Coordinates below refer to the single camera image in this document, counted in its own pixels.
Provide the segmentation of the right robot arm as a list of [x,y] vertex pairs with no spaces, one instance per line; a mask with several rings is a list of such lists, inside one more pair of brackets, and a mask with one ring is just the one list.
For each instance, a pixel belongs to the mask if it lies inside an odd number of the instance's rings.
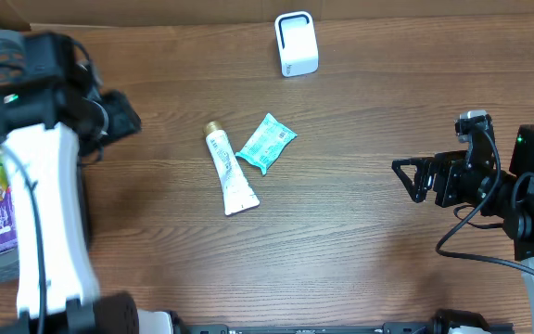
[[[444,257],[494,263],[521,272],[528,292],[534,332],[534,125],[520,126],[510,167],[504,171],[495,143],[492,122],[483,117],[455,124],[466,150],[438,153],[432,157],[394,160],[393,172],[414,202],[436,192],[435,202],[458,212],[469,208],[460,223],[436,246]],[[498,216],[500,228],[514,243],[511,261],[479,254],[444,250],[444,244],[476,214]]]

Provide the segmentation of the teal wet wipes pack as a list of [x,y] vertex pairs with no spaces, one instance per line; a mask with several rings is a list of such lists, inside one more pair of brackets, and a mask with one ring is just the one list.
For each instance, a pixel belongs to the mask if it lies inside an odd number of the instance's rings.
[[271,113],[267,113],[247,143],[235,155],[258,167],[261,174],[266,175],[285,147],[297,136]]

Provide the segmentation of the white tube gold cap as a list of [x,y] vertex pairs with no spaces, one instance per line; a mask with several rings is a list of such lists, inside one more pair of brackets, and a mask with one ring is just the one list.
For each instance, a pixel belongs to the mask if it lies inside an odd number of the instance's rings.
[[221,124],[217,121],[209,122],[203,131],[220,179],[224,214],[231,216],[258,207],[260,200],[244,176]]

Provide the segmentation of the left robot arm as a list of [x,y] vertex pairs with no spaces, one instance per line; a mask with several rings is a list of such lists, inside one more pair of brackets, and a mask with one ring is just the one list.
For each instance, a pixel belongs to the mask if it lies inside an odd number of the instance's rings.
[[125,94],[101,92],[83,46],[45,32],[18,41],[20,63],[0,86],[0,145],[12,187],[19,252],[17,320],[7,333],[136,333],[134,299],[101,297],[87,253],[82,170],[141,129]]

